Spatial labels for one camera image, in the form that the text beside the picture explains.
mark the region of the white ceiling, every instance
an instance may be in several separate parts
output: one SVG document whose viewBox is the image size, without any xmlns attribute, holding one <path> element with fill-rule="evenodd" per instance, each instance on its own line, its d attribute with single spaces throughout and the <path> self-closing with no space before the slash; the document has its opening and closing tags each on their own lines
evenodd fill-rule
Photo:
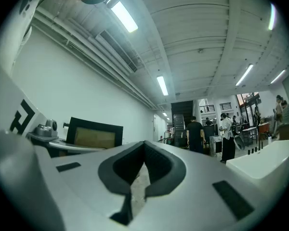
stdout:
<svg viewBox="0 0 289 231">
<path fill-rule="evenodd" d="M 268 0 L 121 2 L 138 25 L 132 33 L 103 3 L 46 0 L 42 7 L 87 38 L 107 30 L 133 61 L 138 56 L 138 70 L 128 78 L 170 117 L 172 102 L 265 90 L 281 70 L 289 72 L 289 33 L 280 17 L 268 30 Z M 255 67 L 237 88 L 248 64 Z M 158 86 L 160 75 L 169 96 Z"/>
</svg>

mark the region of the white tub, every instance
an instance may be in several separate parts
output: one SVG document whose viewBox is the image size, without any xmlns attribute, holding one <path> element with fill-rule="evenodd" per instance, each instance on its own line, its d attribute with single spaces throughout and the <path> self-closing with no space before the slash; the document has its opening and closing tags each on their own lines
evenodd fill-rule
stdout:
<svg viewBox="0 0 289 231">
<path fill-rule="evenodd" d="M 289 180 L 289 140 L 275 141 L 256 153 L 228 160 L 226 166 L 267 196 L 276 196 Z"/>
</svg>

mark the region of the white pipe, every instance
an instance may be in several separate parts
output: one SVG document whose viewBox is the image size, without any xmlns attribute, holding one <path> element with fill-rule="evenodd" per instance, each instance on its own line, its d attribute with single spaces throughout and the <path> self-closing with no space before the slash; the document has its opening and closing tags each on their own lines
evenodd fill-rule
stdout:
<svg viewBox="0 0 289 231">
<path fill-rule="evenodd" d="M 148 108 L 151 108 L 147 103 L 145 103 L 143 100 L 141 100 L 140 98 L 136 97 L 135 95 L 133 95 L 132 93 L 128 92 L 127 90 L 125 90 L 124 88 L 122 88 L 122 86 L 118 85 L 118 83 L 114 82 L 111 78 L 109 78 L 108 76 L 106 76 L 103 72 L 101 72 L 100 70 L 94 68 L 92 65 L 90 65 L 89 63 L 87 63 L 85 60 L 83 60 L 81 57 L 79 57 L 77 54 L 75 54 L 73 51 L 71 51 L 70 48 L 68 48 L 66 45 L 63 45 L 62 43 L 60 43 L 58 40 L 56 40 L 54 37 L 50 36 L 47 32 L 45 32 L 43 29 L 41 29 L 38 25 L 32 24 L 36 29 L 38 29 L 39 31 L 41 31 L 42 33 L 44 33 L 46 36 L 48 36 L 49 38 L 51 38 L 53 41 L 55 41 L 56 43 L 58 43 L 59 45 L 61 45 L 64 49 L 66 49 L 68 52 L 70 52 L 71 54 L 73 54 L 76 58 L 78 58 L 80 61 L 82 61 L 84 64 L 86 64 L 90 69 L 94 70 L 96 73 L 98 73 L 99 75 L 103 76 L 105 79 L 107 79 L 108 81 L 110 81 L 111 83 L 113 83 L 114 85 L 116 85 L 117 87 L 121 88 L 122 90 L 124 90 L 126 93 L 128 93 L 129 95 L 131 95 L 132 97 L 136 98 L 138 101 L 140 101 L 141 103 L 145 104 Z"/>
<path fill-rule="evenodd" d="M 79 25 L 74 19 L 70 18 L 68 22 L 77 27 L 79 30 L 84 32 L 84 34 L 89 35 L 90 33 L 86 31 L 85 28 L 83 28 L 81 25 Z M 95 47 L 97 47 L 108 59 L 110 59 L 117 67 L 119 67 L 123 73 L 125 73 L 127 76 L 129 76 L 132 71 L 127 67 L 127 64 L 125 63 L 126 66 L 124 66 L 121 62 L 119 62 L 112 54 L 109 53 L 108 50 L 105 49 L 105 47 L 98 42 L 96 39 L 94 39 L 91 35 L 87 36 L 87 41 L 92 43 Z"/>
<path fill-rule="evenodd" d="M 75 40 L 73 37 L 68 35 L 65 31 L 57 27 L 54 23 L 47 20 L 43 16 L 39 14 L 34 14 L 34 17 L 38 19 L 39 21 L 43 22 L 45 25 L 49 26 L 52 30 L 56 31 L 57 33 L 61 34 L 63 37 L 65 37 L 67 40 L 70 40 L 73 44 L 75 44 L 78 48 L 80 48 L 83 52 L 85 52 L 91 59 L 94 59 L 100 66 L 102 66 L 104 69 L 106 69 L 109 73 L 111 73 L 115 78 L 120 80 L 124 85 L 126 85 L 128 88 L 130 88 L 132 91 L 134 91 L 134 87 L 129 84 L 124 78 L 122 78 L 121 75 L 119 75 L 115 70 L 113 70 L 110 66 L 105 64 L 96 54 L 94 54 L 92 51 L 84 47 L 81 43 L 79 43 L 77 40 Z M 144 102 L 149 104 L 150 107 L 152 107 L 152 104 L 144 99 L 143 97 L 139 96 Z"/>
<path fill-rule="evenodd" d="M 125 80 L 125 82 L 128 82 L 130 86 L 132 86 L 141 96 L 143 96 L 150 104 L 152 107 L 154 107 L 156 109 L 156 106 L 154 103 L 152 103 L 152 101 L 141 91 L 139 90 L 139 88 L 137 86 L 135 86 L 135 84 L 126 77 L 126 75 L 117 67 L 115 66 L 108 58 L 106 58 L 99 49 L 97 49 L 94 45 L 92 45 L 90 42 L 88 42 L 81 34 L 79 34 L 78 32 L 76 32 L 75 30 L 73 30 L 71 27 L 69 27 L 68 25 L 66 25 L 62 20 L 60 20 L 58 17 L 55 17 L 54 15 L 52 15 L 51 13 L 49 13 L 48 11 L 46 11 L 45 9 L 43 9 L 42 7 L 38 7 L 37 11 L 42 13 L 43 15 L 47 16 L 48 18 L 50 18 L 52 21 L 56 22 L 59 26 L 63 27 L 66 31 L 68 31 L 69 33 L 73 34 L 79 41 L 81 41 L 86 47 L 88 47 L 91 51 L 94 52 L 94 54 L 96 54 L 98 57 L 100 57 L 104 62 L 106 62 L 107 64 L 101 64 L 101 66 L 103 66 L 104 68 L 106 68 L 105 66 L 109 65 L 112 68 L 112 71 L 109 72 L 113 72 L 113 70 L 115 70 L 117 73 L 119 73 L 119 75 Z"/>
</svg>

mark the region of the balcony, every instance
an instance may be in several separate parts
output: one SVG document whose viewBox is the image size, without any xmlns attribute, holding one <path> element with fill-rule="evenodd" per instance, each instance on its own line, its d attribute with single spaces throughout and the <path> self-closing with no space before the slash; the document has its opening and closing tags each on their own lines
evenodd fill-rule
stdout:
<svg viewBox="0 0 289 231">
<path fill-rule="evenodd" d="M 214 105 L 200 106 L 201 113 L 215 112 Z"/>
<path fill-rule="evenodd" d="M 231 103 L 220 103 L 221 110 L 231 110 Z"/>
</svg>

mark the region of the rectangular light fixture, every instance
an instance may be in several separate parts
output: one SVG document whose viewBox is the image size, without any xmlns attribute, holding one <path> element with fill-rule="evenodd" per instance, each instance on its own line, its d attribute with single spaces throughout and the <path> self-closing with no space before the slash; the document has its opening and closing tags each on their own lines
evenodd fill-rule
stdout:
<svg viewBox="0 0 289 231">
<path fill-rule="evenodd" d="M 167 88 L 166 88 L 164 77 L 163 76 L 159 76 L 159 77 L 157 77 L 157 79 L 158 79 L 159 86 L 162 89 L 162 92 L 163 92 L 164 96 L 168 96 L 168 91 L 167 91 Z"/>
<path fill-rule="evenodd" d="M 276 16 L 276 8 L 273 4 L 271 4 L 271 18 L 270 18 L 269 30 L 273 30 L 275 16 Z"/>
<path fill-rule="evenodd" d="M 272 80 L 271 84 L 273 84 L 274 81 L 276 81 L 284 72 L 285 72 L 285 69 L 281 71 L 280 74 L 275 79 Z"/>
<path fill-rule="evenodd" d="M 247 68 L 247 70 L 245 71 L 245 73 L 243 74 L 243 76 L 241 77 L 241 79 L 236 83 L 236 86 L 238 86 L 239 84 L 241 84 L 241 82 L 244 80 L 244 78 L 246 77 L 246 75 L 250 72 L 250 70 L 252 69 L 252 67 L 254 67 L 253 64 L 250 64 Z"/>
<path fill-rule="evenodd" d="M 120 1 L 113 8 L 111 8 L 111 10 L 113 13 L 115 13 L 117 18 L 122 22 L 129 33 L 138 29 L 138 26 L 131 17 L 130 13 L 126 10 Z"/>
</svg>

